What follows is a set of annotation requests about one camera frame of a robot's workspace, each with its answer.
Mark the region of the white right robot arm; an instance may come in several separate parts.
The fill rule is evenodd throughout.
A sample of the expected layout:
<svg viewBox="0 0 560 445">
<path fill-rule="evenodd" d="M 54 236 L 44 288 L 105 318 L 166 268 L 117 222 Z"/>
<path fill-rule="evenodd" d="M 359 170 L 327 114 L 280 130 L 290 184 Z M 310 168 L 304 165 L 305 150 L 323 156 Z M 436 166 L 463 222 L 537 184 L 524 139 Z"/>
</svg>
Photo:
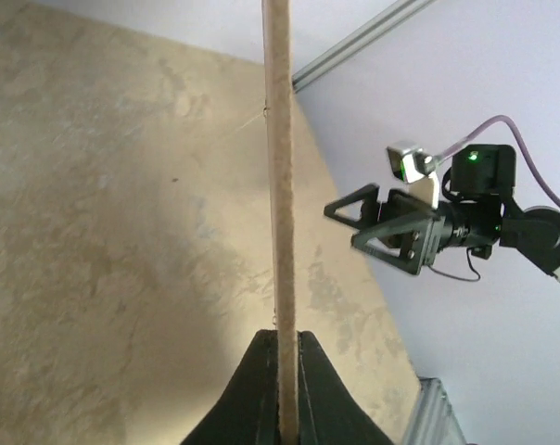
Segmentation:
<svg viewBox="0 0 560 445">
<path fill-rule="evenodd" d="M 368 184 L 324 208 L 355 229 L 353 248 L 410 275 L 431 268 L 446 248 L 483 260 L 494 246 L 513 248 L 560 283 L 560 212 L 515 202 L 512 146 L 469 145 L 442 176 L 437 158 L 419 147 L 391 147 L 388 159 L 407 189 L 379 201 L 378 186 Z"/>
</svg>

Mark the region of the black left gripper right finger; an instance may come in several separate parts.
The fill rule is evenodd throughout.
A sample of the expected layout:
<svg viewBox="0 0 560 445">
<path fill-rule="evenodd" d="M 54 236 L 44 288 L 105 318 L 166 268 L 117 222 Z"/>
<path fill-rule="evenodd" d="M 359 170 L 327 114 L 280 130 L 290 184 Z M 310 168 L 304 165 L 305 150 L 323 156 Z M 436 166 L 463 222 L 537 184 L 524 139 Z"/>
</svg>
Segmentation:
<svg viewBox="0 0 560 445">
<path fill-rule="evenodd" d="M 391 442 L 350 395 L 310 331 L 299 333 L 299 442 L 344 445 Z"/>
</svg>

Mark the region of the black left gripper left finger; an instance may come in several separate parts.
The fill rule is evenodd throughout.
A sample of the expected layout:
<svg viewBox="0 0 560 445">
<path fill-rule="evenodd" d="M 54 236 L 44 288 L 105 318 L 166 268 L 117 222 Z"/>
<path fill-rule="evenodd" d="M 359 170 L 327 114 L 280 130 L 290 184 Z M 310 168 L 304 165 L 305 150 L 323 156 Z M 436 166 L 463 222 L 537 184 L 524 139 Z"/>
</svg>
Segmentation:
<svg viewBox="0 0 560 445">
<path fill-rule="evenodd" d="M 183 444 L 277 444 L 277 371 L 277 332 L 262 329 L 252 338 L 221 397 Z"/>
</svg>

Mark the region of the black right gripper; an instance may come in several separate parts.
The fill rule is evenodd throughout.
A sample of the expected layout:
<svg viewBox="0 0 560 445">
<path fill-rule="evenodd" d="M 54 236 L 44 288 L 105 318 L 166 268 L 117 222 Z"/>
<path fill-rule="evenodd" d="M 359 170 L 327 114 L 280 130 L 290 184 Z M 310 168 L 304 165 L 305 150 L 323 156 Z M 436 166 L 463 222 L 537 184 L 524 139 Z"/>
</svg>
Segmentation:
<svg viewBox="0 0 560 445">
<path fill-rule="evenodd" d="M 502 228 L 497 197 L 439 201 L 436 208 L 398 189 L 382 205 L 379 187 L 367 184 L 324 207 L 324 216 L 354 230 L 351 246 L 409 275 L 419 275 L 446 248 L 490 258 Z"/>
</svg>

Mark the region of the brown cardboard backing board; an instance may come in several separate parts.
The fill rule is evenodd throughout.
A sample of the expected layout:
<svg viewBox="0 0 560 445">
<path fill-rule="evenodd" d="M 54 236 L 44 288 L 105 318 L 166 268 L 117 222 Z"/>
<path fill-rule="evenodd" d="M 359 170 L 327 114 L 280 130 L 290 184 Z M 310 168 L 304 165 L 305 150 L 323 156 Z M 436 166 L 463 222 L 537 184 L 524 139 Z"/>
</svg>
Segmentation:
<svg viewBox="0 0 560 445">
<path fill-rule="evenodd" d="M 278 339 L 278 417 L 283 444 L 299 443 L 293 193 L 293 87 L 290 3 L 263 1 L 265 119 Z"/>
</svg>

